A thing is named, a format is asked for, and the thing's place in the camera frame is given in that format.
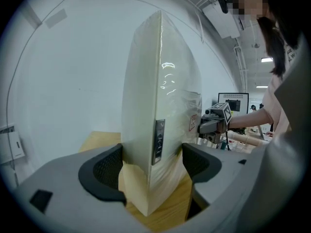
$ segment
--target ceiling light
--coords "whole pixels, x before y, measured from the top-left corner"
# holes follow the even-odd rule
[[[261,62],[271,62],[273,61],[272,58],[261,58]]]

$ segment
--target wooden board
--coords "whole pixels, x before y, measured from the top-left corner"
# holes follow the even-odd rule
[[[121,142],[120,133],[93,131],[81,146],[79,152],[106,147]],[[145,217],[129,200],[126,209],[153,232],[168,230],[185,222],[192,181],[187,174],[175,191],[151,215]],[[124,191],[122,173],[119,175],[119,190]]]

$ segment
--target woman's arm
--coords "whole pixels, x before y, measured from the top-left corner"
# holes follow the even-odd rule
[[[243,116],[233,117],[230,121],[229,126],[231,129],[236,129],[236,128],[254,127],[266,123],[272,124],[273,120],[263,107],[252,113]]]

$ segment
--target plastic packaging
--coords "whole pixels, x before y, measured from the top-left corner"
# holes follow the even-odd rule
[[[191,50],[168,16],[157,11],[135,31],[122,101],[125,195],[145,216],[186,174],[181,145],[197,141],[201,89]]]

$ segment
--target pink shirt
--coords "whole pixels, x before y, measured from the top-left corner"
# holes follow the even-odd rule
[[[283,74],[285,76],[288,69],[293,65],[294,59],[297,56],[297,49],[293,49],[287,44],[284,46],[286,51],[285,53],[285,68],[286,71]],[[284,110],[282,109],[280,103],[278,102],[274,92],[276,89],[281,85],[282,79],[279,78],[277,75],[273,75],[272,79],[269,83],[269,86],[263,96],[262,104],[264,105],[264,109],[270,115],[272,121],[269,123],[273,123],[273,131],[275,134],[284,133],[287,131],[289,127],[289,121],[285,115]]]

